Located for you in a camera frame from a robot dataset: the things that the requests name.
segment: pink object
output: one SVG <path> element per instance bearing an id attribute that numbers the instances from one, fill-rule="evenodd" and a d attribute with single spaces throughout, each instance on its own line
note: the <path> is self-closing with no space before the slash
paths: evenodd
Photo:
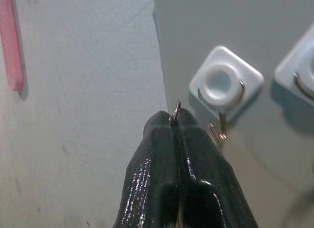
<path id="1" fill-rule="evenodd" d="M 12 0 L 0 0 L 0 33 L 8 85 L 13 91 L 20 91 L 23 70 Z"/>

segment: pink stick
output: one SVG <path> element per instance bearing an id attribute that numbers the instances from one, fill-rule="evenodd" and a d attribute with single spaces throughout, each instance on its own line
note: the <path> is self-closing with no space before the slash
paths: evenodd
<path id="1" fill-rule="evenodd" d="M 0 33 L 8 85 L 20 91 L 23 71 L 12 0 L 0 0 Z"/>

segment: light gray surface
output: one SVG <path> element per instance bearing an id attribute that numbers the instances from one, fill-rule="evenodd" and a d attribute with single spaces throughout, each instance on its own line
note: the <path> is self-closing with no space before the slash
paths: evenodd
<path id="1" fill-rule="evenodd" d="M 314 22 L 313 3 L 155 0 L 170 109 L 180 99 L 204 127 L 211 121 L 218 125 L 188 90 L 192 77 L 218 45 L 229 48 L 265 78 L 257 98 L 230 124 L 224 147 L 265 228 L 307 228 L 314 223 L 314 108 L 273 80 L 276 66 Z"/>
<path id="2" fill-rule="evenodd" d="M 0 49 L 0 227 L 109 228 L 147 119 L 166 110 L 153 0 L 16 0 L 26 68 Z"/>

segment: gray wall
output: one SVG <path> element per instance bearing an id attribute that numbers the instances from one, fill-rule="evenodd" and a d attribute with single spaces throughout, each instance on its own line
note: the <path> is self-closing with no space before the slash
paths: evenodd
<path id="1" fill-rule="evenodd" d="M 0 51 L 0 227 L 113 225 L 146 120 L 166 110 L 153 0 L 16 0 L 26 83 Z"/>

